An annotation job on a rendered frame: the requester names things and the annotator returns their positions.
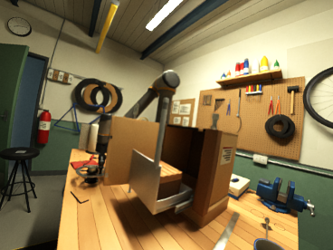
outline bulletin board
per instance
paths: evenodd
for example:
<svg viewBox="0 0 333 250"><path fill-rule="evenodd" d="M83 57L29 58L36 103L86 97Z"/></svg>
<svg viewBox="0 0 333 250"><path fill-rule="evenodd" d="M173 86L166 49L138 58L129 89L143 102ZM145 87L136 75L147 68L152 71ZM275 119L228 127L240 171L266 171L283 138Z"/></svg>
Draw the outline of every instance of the bulletin board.
<svg viewBox="0 0 333 250"><path fill-rule="evenodd" d="M195 98L172 101L169 124L192 127Z"/></svg>
<svg viewBox="0 0 333 250"><path fill-rule="evenodd" d="M217 129L237 133L237 149L244 149L270 156L286 159L300 159L300 146L303 132L303 92L305 78L289 78L274 81L259 82L262 85L262 94L247 96L246 84L228 86L219 89L200 91L200 100L197 113L196 127L200 129L211 128L213 113L219 114ZM295 92L294 114L290 115L291 93L289 86L299 86L299 92ZM238 111L239 90L241 89L240 119L236 116ZM211 105L204 105L204 96L212 95ZM272 116L268 114L272 96L273 110L280 96L281 114L288 116L295 123L295 132L286 139L276 138L269 135L265 130L265 123ZM214 111L216 99L225 99L221 106ZM228 103L231 103L231 115L226 115Z"/></svg>

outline wooden tabletop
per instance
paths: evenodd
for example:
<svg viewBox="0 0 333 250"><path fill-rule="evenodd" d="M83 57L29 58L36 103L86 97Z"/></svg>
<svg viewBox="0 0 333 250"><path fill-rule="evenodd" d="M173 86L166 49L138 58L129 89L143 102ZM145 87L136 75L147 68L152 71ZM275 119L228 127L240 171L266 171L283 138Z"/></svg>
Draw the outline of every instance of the wooden tabletop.
<svg viewBox="0 0 333 250"><path fill-rule="evenodd" d="M90 157L73 149L70 161ZM170 209L152 216L128 185L94 186L84 183L69 165L62 202L58 250L196 250L213 249L233 212L240 217L225 249L253 249L257 238L264 238L264 218L270 219L269 239L284 249L298 249L298 218L270 211L257 200L255 192L239 201L229 199L228 208L209 225L199 228ZM80 204L71 194L80 200Z"/></svg>

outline green door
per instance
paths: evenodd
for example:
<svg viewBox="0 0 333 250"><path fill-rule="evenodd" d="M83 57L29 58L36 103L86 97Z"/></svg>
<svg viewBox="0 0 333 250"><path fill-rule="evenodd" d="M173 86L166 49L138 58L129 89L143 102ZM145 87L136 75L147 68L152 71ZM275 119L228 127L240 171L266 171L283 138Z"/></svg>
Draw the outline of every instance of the green door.
<svg viewBox="0 0 333 250"><path fill-rule="evenodd" d="M11 145L16 98L28 52L28 46L0 43L0 151ZM0 158L0 187L7 180L8 160Z"/></svg>

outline bicycle tire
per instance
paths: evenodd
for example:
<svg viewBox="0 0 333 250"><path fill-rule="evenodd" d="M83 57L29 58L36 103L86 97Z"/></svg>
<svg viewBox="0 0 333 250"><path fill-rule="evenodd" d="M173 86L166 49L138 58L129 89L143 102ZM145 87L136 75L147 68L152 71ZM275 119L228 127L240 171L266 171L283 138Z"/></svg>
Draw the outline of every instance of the bicycle tire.
<svg viewBox="0 0 333 250"><path fill-rule="evenodd" d="M315 77L311 79L308 85L305 87L303 93L303 104L304 108L307 110L308 114L317 122L322 125L333 129L333 122L322 118L320 115L316 113L316 111L312 108L311 101L309 100L309 95L311 94L312 88L324 78L329 77L329 75L333 74L333 67L326 69L325 71L320 72Z"/></svg>

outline hammer handle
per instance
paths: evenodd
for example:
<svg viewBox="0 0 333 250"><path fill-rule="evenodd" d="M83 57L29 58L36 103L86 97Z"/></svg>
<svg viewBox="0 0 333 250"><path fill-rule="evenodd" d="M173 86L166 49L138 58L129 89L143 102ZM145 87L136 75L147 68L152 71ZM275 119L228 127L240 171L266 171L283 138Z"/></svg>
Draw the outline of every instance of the hammer handle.
<svg viewBox="0 0 333 250"><path fill-rule="evenodd" d="M291 92L290 114L294 114L294 96L295 96L295 91L292 91Z"/></svg>

